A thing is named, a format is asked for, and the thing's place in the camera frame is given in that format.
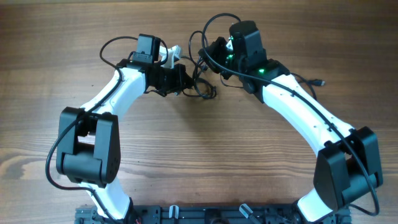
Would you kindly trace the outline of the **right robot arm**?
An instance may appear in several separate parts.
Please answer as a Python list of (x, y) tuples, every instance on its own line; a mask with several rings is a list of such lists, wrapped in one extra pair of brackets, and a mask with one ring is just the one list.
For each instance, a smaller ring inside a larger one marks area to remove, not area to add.
[(317, 160), (313, 189), (296, 203), (300, 223), (322, 222), (383, 183), (379, 144), (368, 127), (355, 129), (327, 111), (293, 73), (267, 57), (253, 21), (229, 28), (229, 38), (202, 40), (200, 57), (223, 78), (236, 75), (243, 88), (276, 110), (308, 142)]

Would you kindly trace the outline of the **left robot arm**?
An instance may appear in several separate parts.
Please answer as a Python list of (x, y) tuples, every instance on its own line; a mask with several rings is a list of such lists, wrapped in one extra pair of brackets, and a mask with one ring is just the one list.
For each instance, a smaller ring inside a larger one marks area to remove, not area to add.
[(142, 221), (117, 178), (121, 163), (119, 120), (143, 94), (165, 97), (193, 86), (185, 66), (178, 62), (182, 57), (179, 45), (168, 48), (162, 39), (146, 34), (135, 40), (136, 50), (110, 65), (113, 78), (92, 100), (61, 112), (58, 138), (45, 165), (47, 180), (60, 189), (50, 176), (50, 161), (56, 158), (57, 172), (74, 183), (69, 189), (89, 193), (100, 223)]

